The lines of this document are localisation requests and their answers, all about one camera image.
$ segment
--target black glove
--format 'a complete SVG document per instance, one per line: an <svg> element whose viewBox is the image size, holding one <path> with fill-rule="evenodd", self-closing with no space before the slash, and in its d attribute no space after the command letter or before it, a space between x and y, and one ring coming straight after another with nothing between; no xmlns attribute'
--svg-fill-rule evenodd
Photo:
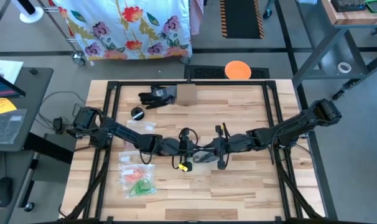
<svg viewBox="0 0 377 224"><path fill-rule="evenodd" d="M175 103L176 91L176 86L151 86L150 93L139 93L139 97L142 105L148 105L146 109L152 109Z"/></svg>

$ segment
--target computer monitor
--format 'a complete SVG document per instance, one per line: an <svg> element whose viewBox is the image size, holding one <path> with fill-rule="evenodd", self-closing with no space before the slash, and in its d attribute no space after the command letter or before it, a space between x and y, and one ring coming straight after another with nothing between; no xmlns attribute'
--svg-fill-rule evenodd
<svg viewBox="0 0 377 224"><path fill-rule="evenodd" d="M23 97L26 93L0 76L0 97Z"/></svg>

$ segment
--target small cardboard box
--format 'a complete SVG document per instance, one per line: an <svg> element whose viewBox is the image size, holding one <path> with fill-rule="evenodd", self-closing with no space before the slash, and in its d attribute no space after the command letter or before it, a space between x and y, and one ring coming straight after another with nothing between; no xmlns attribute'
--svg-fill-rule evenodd
<svg viewBox="0 0 377 224"><path fill-rule="evenodd" d="M181 106L197 104L197 87L194 84L177 85L176 103Z"/></svg>

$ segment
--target yellow tag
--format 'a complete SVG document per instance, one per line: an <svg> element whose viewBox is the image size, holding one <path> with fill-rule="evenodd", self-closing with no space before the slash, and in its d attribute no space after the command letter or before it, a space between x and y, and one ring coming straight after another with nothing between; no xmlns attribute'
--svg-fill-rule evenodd
<svg viewBox="0 0 377 224"><path fill-rule="evenodd" d="M0 114L16 110L16 106L7 98L0 98Z"/></svg>
<svg viewBox="0 0 377 224"><path fill-rule="evenodd" d="M188 171L188 168L183 166L182 164L179 164L178 167L179 167L179 169L182 169L184 172Z"/></svg>

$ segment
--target orange disc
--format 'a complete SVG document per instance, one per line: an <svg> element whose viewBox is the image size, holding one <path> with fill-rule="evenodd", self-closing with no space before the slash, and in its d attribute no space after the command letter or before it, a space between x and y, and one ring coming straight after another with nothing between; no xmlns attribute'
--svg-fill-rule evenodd
<svg viewBox="0 0 377 224"><path fill-rule="evenodd" d="M251 77L251 68L242 61L232 61L226 65L225 74L229 79L249 79Z"/></svg>

